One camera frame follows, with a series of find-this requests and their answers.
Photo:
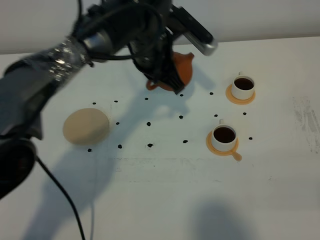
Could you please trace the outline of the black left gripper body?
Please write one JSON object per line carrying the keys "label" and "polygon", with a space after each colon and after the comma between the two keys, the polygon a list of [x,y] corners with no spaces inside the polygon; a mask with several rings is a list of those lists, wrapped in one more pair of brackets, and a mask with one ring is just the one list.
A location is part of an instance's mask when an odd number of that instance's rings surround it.
{"label": "black left gripper body", "polygon": [[82,14],[82,43],[94,62],[132,60],[149,80],[171,66],[170,0],[102,0]]}

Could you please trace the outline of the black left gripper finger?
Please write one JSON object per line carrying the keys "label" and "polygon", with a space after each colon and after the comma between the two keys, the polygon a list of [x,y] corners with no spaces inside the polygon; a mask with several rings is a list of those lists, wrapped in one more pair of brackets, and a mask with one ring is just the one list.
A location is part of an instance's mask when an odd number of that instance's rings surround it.
{"label": "black left gripper finger", "polygon": [[173,57],[165,57],[161,66],[159,86],[166,90],[178,94],[185,88],[185,83],[181,77],[183,62],[177,61]]}

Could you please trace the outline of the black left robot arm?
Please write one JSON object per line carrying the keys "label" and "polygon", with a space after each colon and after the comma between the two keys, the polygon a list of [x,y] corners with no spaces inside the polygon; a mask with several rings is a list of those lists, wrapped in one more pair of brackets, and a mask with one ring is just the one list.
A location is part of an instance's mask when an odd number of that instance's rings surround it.
{"label": "black left robot arm", "polygon": [[170,0],[78,3],[71,33],[61,43],[24,57],[0,80],[0,195],[30,174],[37,159],[31,138],[42,139],[41,111],[86,65],[132,60],[153,83],[178,94],[185,84],[173,60]]}

